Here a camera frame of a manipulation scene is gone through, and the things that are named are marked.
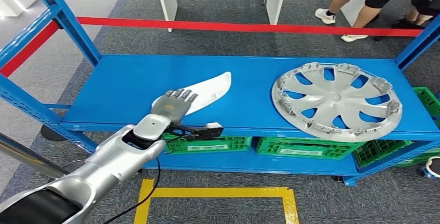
blue shelf surface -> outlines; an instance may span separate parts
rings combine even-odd
[[[283,73],[310,62],[353,64],[393,85],[403,103],[403,116],[384,139],[440,138],[437,126],[391,59],[103,55],[61,125],[76,131],[117,131],[140,121],[152,101],[167,90],[230,71],[229,92],[186,116],[183,125],[202,127],[218,122],[225,127],[225,135],[308,137],[278,114],[270,89]]]
[[[319,158],[290,158],[258,155],[254,150],[159,155],[161,169],[185,171],[216,171],[243,173],[276,173],[305,175],[359,175],[351,155],[341,160]],[[144,169],[157,169],[156,160],[147,163]]]

black bracket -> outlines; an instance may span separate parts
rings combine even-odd
[[[184,137],[185,139],[192,141],[219,137],[223,132],[223,127],[196,129],[171,124],[170,127],[165,130],[165,132],[178,137]]]

white sneaker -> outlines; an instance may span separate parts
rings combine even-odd
[[[328,9],[317,9],[317,10],[315,11],[315,16],[316,16],[317,18],[321,19],[322,22],[325,23],[325,24],[332,24],[332,23],[335,23],[335,22],[336,22],[336,21],[335,21],[336,15],[333,15],[333,16],[327,16],[327,14],[326,14],[327,11],[328,11]]]
[[[348,42],[348,43],[350,43],[352,41],[356,41],[358,39],[364,39],[364,38],[367,38],[367,37],[368,37],[367,35],[344,35],[344,36],[341,37],[341,39],[346,41],[346,42]]]

green plastic crate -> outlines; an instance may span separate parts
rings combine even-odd
[[[173,139],[176,136],[164,134],[164,139]],[[167,142],[165,152],[170,154],[207,153],[224,151],[245,151],[251,147],[252,137],[217,137],[212,139],[187,141],[184,138]]]
[[[402,162],[393,165],[393,167],[410,167],[417,165],[419,163],[426,163],[428,158],[411,158],[407,160],[403,160]]]
[[[372,140],[356,149],[353,156],[357,166],[362,168],[411,143],[407,140]]]
[[[431,117],[439,118],[440,101],[437,99],[437,97],[427,87],[416,87],[412,89],[417,94]],[[440,120],[434,120],[434,122],[438,127],[440,127]]]
[[[343,143],[308,138],[261,137],[257,153],[261,155],[342,159],[364,142]]]

robotic arm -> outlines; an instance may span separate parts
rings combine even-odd
[[[208,124],[200,130],[179,125],[197,97],[190,94],[190,90],[183,89],[168,91],[137,125],[127,125],[102,142],[83,166],[0,204],[0,223],[82,223],[111,189],[162,152],[166,145],[161,138],[163,133],[186,139],[220,136],[223,128],[218,124]]]

